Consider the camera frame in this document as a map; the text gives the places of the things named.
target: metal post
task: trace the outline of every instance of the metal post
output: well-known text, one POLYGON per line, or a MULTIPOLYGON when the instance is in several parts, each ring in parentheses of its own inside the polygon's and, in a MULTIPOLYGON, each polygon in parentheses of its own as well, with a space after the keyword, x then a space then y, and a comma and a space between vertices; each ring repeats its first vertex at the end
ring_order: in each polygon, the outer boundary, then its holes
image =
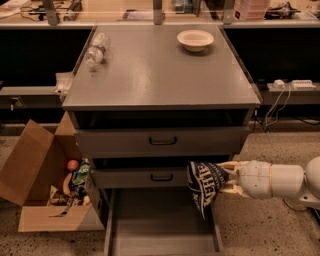
POLYGON ((41 0, 41 1, 45 9, 49 25, 51 26, 58 25, 58 23, 60 22, 60 18, 53 5, 53 1, 52 0, 41 0))
POLYGON ((222 21, 225 25, 232 23, 234 1, 235 0, 225 0, 224 2, 222 21))
POLYGON ((153 0, 153 23, 154 25, 161 25, 162 22, 162 0, 153 0))

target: pulled-out drawer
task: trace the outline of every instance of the pulled-out drawer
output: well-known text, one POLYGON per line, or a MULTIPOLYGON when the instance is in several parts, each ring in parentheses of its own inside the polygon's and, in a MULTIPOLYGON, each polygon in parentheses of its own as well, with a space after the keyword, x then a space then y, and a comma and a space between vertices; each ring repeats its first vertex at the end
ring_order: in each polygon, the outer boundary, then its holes
POLYGON ((139 188, 187 186, 187 169, 97 170, 91 171, 98 188, 139 188))
POLYGON ((105 188, 187 186, 190 161, 220 163, 229 156, 142 157, 93 159, 91 176, 95 185, 105 188))
POLYGON ((237 127, 77 130, 84 157, 231 155, 239 153, 249 129, 237 127))
POLYGON ((206 220, 188 188, 113 190, 105 255, 224 255, 213 209, 206 220))

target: drawer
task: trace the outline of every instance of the drawer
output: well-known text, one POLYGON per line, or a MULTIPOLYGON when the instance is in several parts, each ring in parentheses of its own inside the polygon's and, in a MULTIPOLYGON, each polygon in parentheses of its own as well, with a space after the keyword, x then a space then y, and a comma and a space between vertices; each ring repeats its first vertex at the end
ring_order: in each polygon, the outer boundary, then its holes
POLYGON ((173 110, 162 106, 162 110, 90 110, 71 112, 79 129, 139 129, 173 127, 225 127, 247 123, 251 110, 239 108, 203 108, 173 110))
POLYGON ((187 186, 187 164, 226 162, 228 156, 94 159, 91 177, 100 189, 187 186))
POLYGON ((84 157, 151 157, 239 153, 249 129, 237 127, 77 130, 84 157))
POLYGON ((187 169, 163 170, 91 170, 91 176, 98 188, 143 188, 187 186, 187 169))
POLYGON ((188 188, 113 190, 105 255, 224 255, 213 209, 206 220, 188 188))

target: plastic water bottle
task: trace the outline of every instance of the plastic water bottle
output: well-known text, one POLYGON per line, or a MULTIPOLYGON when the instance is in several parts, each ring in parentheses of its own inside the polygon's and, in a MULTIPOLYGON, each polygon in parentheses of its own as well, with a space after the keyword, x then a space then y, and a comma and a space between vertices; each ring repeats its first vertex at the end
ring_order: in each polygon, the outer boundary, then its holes
POLYGON ((97 65, 101 64, 107 49, 110 47, 110 37, 101 32, 97 34, 86 52, 86 63, 90 68, 94 68, 97 65))

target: toy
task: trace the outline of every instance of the toy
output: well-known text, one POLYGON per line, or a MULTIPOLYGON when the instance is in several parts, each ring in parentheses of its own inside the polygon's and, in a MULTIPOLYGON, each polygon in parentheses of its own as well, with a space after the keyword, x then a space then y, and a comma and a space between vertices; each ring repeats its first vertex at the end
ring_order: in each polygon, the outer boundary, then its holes
POLYGON ((67 169, 69 173, 63 181, 63 194, 69 197, 84 198, 87 195, 84 184, 90 169, 89 163, 82 161, 79 165, 78 161, 70 160, 67 169))

